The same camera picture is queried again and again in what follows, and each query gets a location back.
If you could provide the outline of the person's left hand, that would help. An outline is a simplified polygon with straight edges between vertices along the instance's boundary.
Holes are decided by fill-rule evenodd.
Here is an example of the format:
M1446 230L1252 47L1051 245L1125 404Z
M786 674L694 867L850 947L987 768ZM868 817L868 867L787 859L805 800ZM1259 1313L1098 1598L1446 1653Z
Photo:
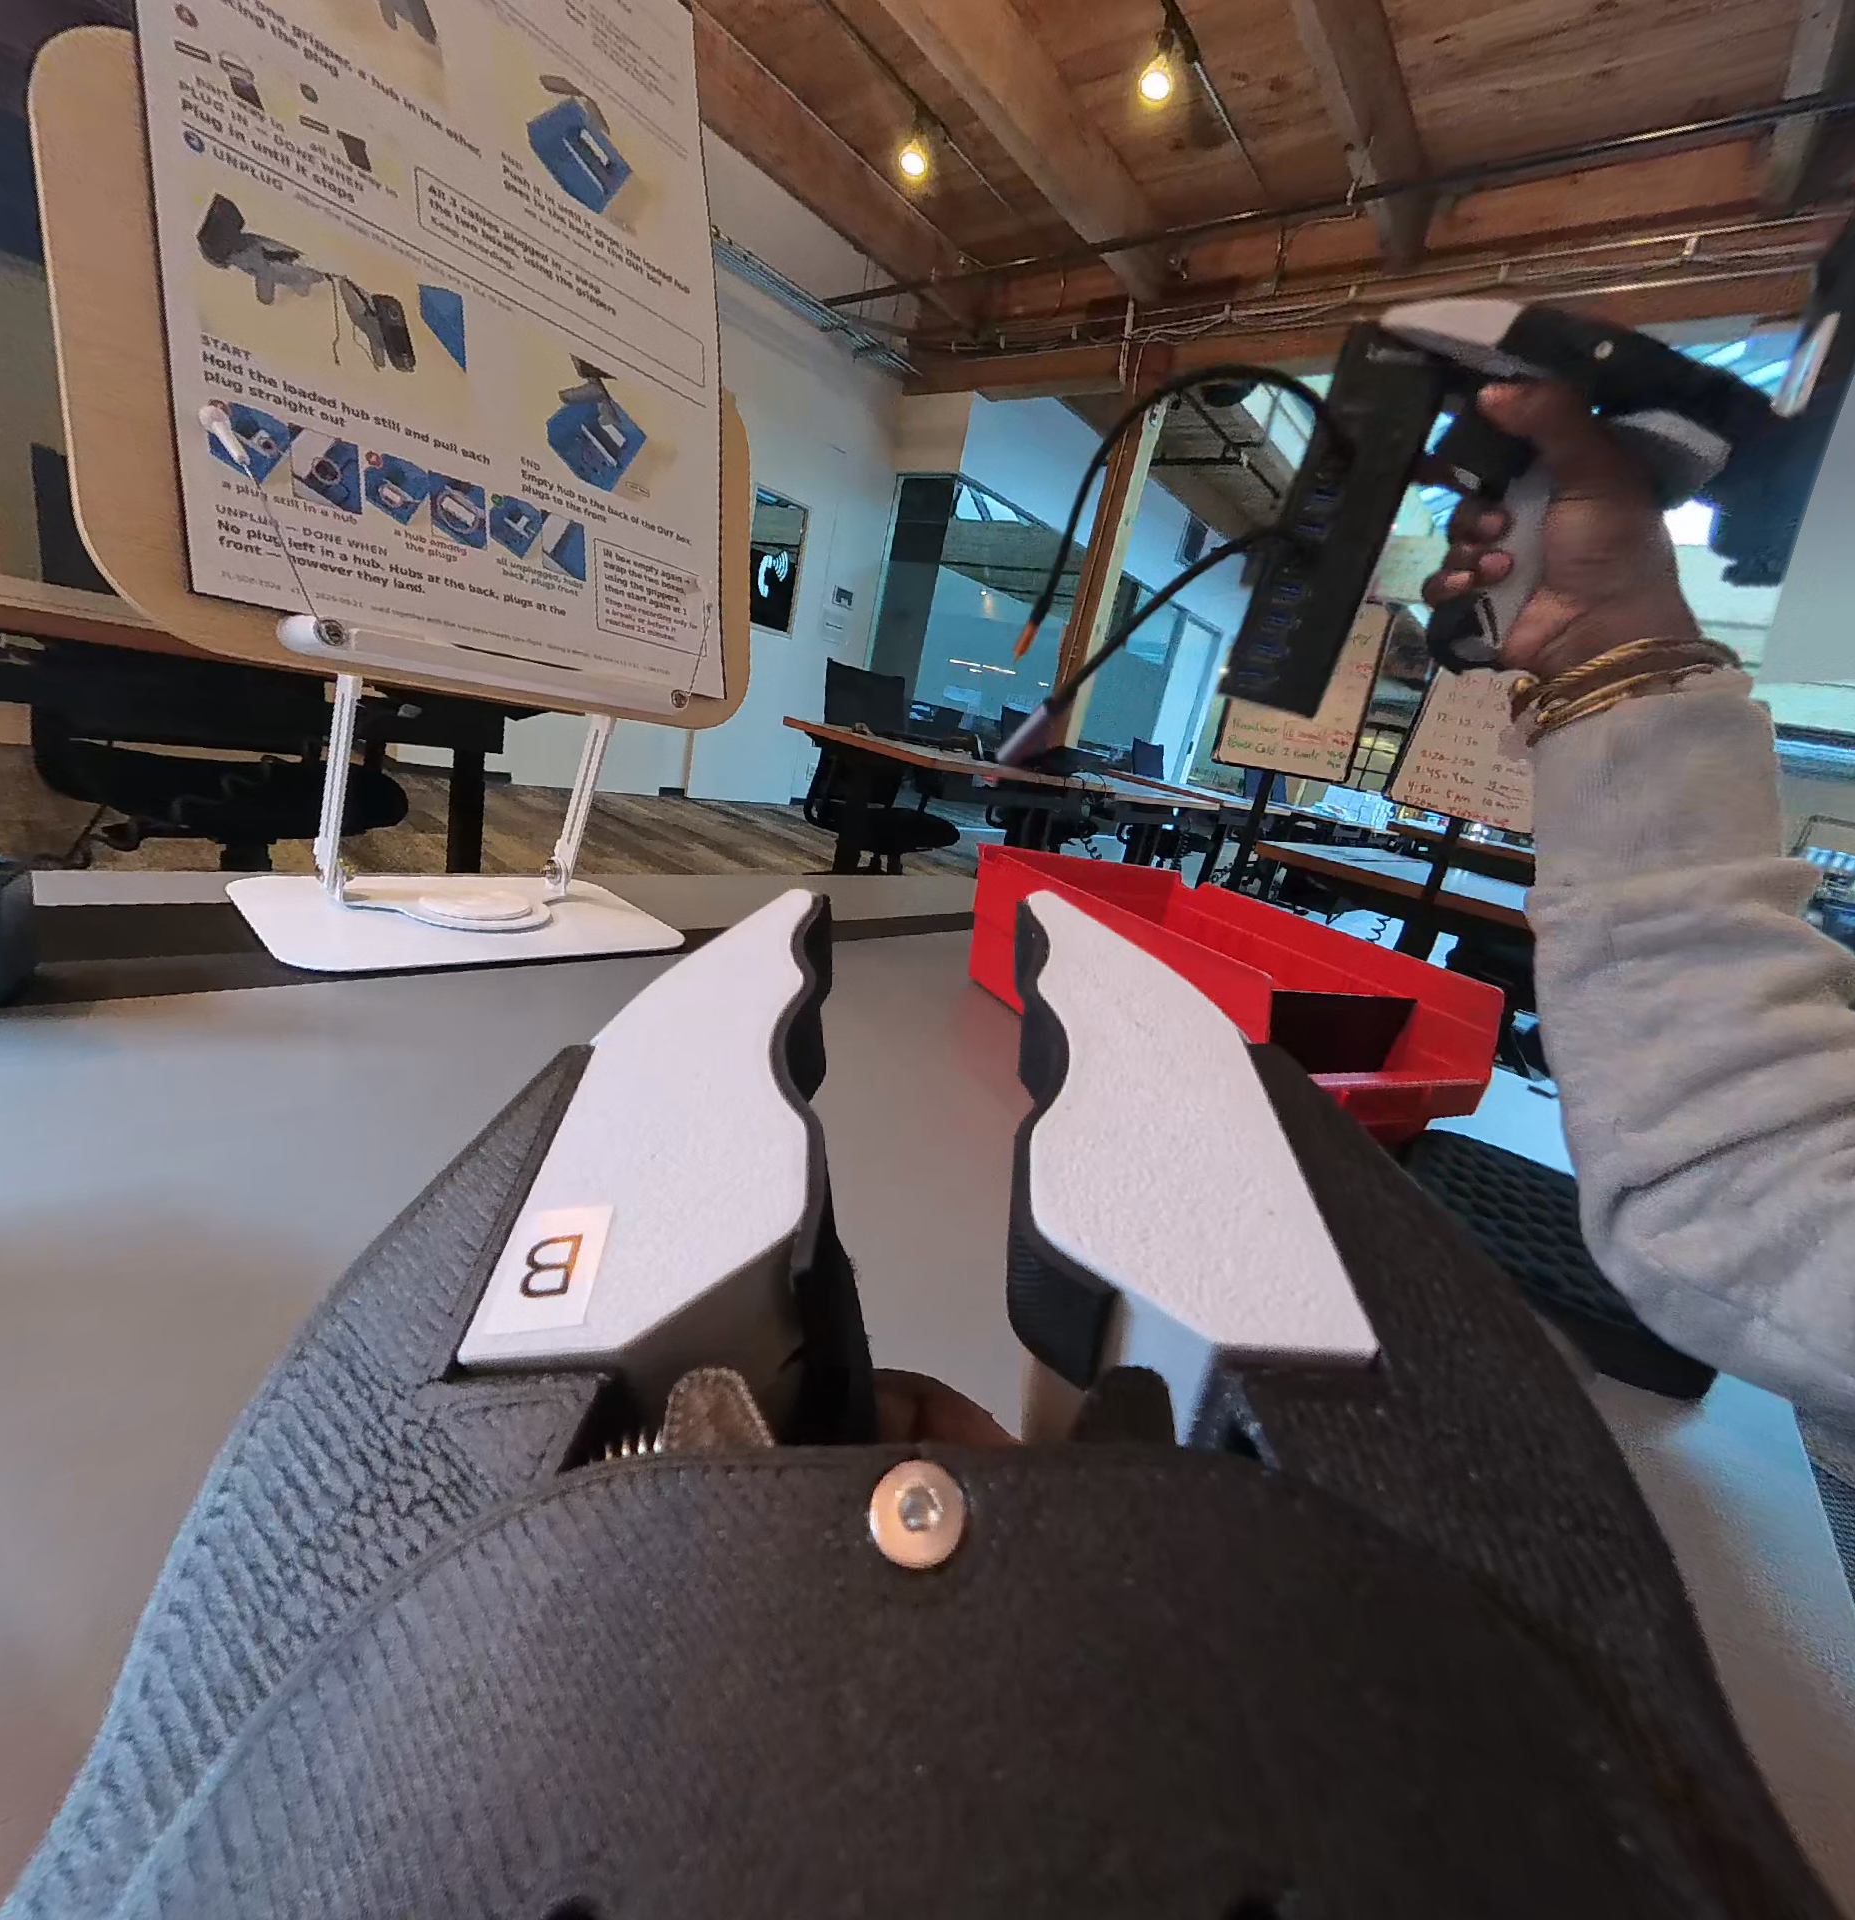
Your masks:
M902 1367L873 1372L875 1440L905 1448L1014 1448L1019 1440L960 1389Z

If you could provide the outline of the black usb cable orange plug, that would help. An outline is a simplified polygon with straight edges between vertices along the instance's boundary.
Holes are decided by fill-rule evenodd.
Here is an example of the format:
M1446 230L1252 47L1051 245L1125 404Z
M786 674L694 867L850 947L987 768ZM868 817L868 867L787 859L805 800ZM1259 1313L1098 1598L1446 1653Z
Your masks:
M1066 567L1066 554L1068 554L1068 548L1074 543L1074 534L1083 528L1083 514L1085 514L1087 496L1098 487L1098 479L1103 478L1103 472L1109 467L1118 441L1129 435L1129 427L1136 427L1138 421L1143 421L1155 409L1170 409L1180 395L1195 395L1200 401L1236 404L1245 395L1259 392L1259 390L1295 400L1307 412L1307 416L1313 425L1325 421L1325 395L1321 392L1315 392L1313 385L1307 385L1298 373L1290 373L1284 367L1268 367L1268 366L1255 366L1255 361L1217 361L1209 367L1178 370L1178 373L1158 381L1152 390L1148 390L1138 400L1131 400L1109 421L1109 427L1103 429L1103 435L1098 440L1093 451L1087 455L1087 461L1083 467L1083 479L1078 479L1074 496L1073 496L1073 501L1066 509L1066 521L1058 529L1058 553L1051 558L1046 575L1036 589L1027 619L1026 619L1021 633L1016 636L1016 656L1026 655L1026 647L1036 642L1039 627L1045 624L1051 606L1058 602L1061 573Z

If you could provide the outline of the red plastic bin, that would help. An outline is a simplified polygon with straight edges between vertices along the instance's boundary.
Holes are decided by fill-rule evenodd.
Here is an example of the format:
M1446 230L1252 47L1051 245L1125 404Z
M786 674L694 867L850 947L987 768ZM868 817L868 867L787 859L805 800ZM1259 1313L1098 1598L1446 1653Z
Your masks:
M1058 890L1275 1045L1375 1141L1471 1115L1489 1083L1501 995L1281 908L1176 872L1051 852L978 855L968 980L1019 1009L1016 908Z

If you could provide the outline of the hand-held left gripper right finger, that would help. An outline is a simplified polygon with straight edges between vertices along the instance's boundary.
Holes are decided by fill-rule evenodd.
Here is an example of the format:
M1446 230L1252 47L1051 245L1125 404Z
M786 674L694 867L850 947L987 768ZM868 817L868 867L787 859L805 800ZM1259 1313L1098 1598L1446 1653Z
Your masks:
M1008 1315L1036 1379L1136 1367L1190 1444L1226 1374L1340 1388L1382 1339L1247 1036L1062 894L1016 904Z

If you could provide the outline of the instruction sheet on stand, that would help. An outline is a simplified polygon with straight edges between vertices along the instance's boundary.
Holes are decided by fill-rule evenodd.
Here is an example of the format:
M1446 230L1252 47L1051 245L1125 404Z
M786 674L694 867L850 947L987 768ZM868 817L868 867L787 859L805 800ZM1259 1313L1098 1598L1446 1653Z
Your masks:
M115 646L267 668L303 683L331 683L359 668L335 647L319 656L292 655L280 646L280 617L267 608L192 592L136 36L99 25L54 33L32 67L28 122L70 501L94 562L126 606L126 617L111 627ZM418 660L367 665L363 680L502 706L606 709L690 732L723 727L740 715L752 680L755 489L749 429L730 392L719 395L719 427L723 548L711 617L723 660L719 697L649 697L625 683L607 691L529 688L469 670L442 680Z

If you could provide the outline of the wooden office desk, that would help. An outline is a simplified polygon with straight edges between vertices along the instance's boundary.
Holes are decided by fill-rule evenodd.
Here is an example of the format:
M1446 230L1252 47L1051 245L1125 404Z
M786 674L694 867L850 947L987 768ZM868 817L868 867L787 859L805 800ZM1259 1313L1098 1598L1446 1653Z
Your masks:
M28 608L18 602L0 602L0 706L28 715L28 697L49 656L76 646L108 647L126 655L162 655L184 665L232 665L263 668L253 660L216 656L189 647L164 633L145 627L123 627L121 619L83 617L59 608ZM484 705L478 697L410 688L410 685L374 685L362 696L354 750L359 785L347 795L343 831L372 831L400 827L407 817L407 799L385 768L388 748L442 748L452 757L450 799L446 799L446 868L478 872L484 862L487 828L487 757L502 748L504 719L516 718L514 706Z
M1125 867L1151 867L1170 852L1200 852L1202 876L1209 876L1233 827L1247 820L1241 807L1218 795L1143 782L1103 768L1083 774L1014 774L996 770L987 757L909 736L857 736L808 718L786 718L782 723L812 748L829 743L914 763L935 776L937 789L954 782L977 785L977 803L996 820L1001 842L1014 852L1061 852L1073 839L1116 835L1123 839Z
M1275 872L1307 872L1338 897L1398 922L1396 949L1433 961L1441 938L1531 947L1525 883L1378 848L1325 848L1259 839L1252 856Z

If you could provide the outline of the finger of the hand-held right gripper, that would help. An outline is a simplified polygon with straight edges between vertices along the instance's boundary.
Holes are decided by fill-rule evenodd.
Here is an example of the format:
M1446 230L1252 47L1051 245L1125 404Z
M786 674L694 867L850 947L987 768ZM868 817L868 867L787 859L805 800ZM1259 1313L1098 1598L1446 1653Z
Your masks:
M1478 377L1535 377L1537 366L1506 346L1522 320L1514 300L1398 303L1382 316L1382 331Z

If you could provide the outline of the black office chair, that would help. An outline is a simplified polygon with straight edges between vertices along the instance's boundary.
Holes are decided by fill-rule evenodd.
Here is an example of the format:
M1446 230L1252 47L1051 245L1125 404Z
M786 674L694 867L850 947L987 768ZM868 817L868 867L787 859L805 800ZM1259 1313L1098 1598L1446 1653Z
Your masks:
M914 719L905 675L826 660L823 727L857 736L902 739ZM935 776L885 757L821 743L815 774L802 817L832 831L832 872L889 872L920 852L957 848L960 827L928 807Z
M267 668L59 647L28 697L32 763L94 809L87 842L208 842L227 872L267 872L326 799L331 691Z

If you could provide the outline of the white board stand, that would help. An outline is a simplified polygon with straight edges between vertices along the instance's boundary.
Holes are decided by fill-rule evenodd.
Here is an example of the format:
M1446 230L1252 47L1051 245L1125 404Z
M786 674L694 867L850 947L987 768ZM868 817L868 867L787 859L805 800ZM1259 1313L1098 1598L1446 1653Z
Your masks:
M363 691L362 670L391 633L306 611L276 624L292 655L335 668L331 732L315 820L315 876L253 872L223 897L267 947L298 973L354 974L403 969L479 969L572 958L653 954L681 936L595 883L576 878L597 774L621 715L591 706L554 852L538 876L348 876L341 842L347 782Z

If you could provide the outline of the black usb hub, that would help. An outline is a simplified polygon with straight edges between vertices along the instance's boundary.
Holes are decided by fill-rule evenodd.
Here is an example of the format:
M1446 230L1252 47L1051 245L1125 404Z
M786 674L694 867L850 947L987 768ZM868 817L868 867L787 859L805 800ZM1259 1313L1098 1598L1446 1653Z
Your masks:
M1313 427L1275 518L1275 529L1298 537L1298 553L1262 558L1218 696L1319 715L1443 392L1441 358L1378 325L1349 328L1325 390L1325 421Z

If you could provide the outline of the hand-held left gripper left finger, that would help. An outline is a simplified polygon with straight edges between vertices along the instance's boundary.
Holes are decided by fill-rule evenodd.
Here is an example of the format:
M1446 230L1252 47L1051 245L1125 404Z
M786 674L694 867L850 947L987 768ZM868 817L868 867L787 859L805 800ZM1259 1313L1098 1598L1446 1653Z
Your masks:
M698 1367L786 1444L865 1444L875 1393L832 1217L829 897L730 927L606 1022L457 1343L469 1374L606 1367L642 1425Z

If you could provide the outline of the person's right forearm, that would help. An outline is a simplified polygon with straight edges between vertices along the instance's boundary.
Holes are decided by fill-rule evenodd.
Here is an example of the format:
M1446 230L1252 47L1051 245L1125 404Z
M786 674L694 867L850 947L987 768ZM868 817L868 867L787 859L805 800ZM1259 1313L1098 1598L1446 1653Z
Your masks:
M1588 1246L1670 1347L1855 1419L1855 961L1738 674L1535 750L1541 1036Z

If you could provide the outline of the person's right hand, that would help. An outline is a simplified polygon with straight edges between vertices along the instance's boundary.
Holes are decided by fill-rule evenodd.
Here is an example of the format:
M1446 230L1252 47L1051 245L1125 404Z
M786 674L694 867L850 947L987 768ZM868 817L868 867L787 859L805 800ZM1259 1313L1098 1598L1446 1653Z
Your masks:
M1527 440L1551 475L1541 582L1498 642L1498 660L1555 680L1626 642L1702 636L1653 478L1565 382L1489 382L1478 412Z

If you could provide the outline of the black usb cable silver plug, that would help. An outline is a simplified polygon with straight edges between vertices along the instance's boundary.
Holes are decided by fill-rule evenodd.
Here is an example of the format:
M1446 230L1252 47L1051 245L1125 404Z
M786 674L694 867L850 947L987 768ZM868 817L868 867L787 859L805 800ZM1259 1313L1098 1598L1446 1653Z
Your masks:
M1264 554L1287 558L1295 553L1298 553L1298 537L1281 534L1281 529L1264 529L1264 534L1251 534L1251 537L1221 543L1212 553L1206 553L1200 562L1180 567L1162 589L1155 589L1129 617L1123 617L1098 642L1098 647L1078 668L1073 668L1066 680L1061 680L1051 688L1051 696L1039 706L1032 706L1032 718L1016 732L1010 732L1005 744L996 748L995 768L1019 774L1026 768L1036 768L1040 753L1053 750L1062 732L1062 719L1073 715L1083 688L1101 674L1101 668L1116 650L1125 647L1131 633L1143 627L1155 611L1162 611L1184 585L1197 582L1200 575L1212 573L1218 564L1232 558L1264 558Z

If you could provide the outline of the black phone sign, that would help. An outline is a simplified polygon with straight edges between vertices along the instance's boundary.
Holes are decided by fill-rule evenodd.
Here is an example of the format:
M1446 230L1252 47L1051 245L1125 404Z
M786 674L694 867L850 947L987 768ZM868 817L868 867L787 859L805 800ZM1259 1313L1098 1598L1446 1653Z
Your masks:
M749 619L762 633L787 636L810 529L808 506L755 487L749 529Z

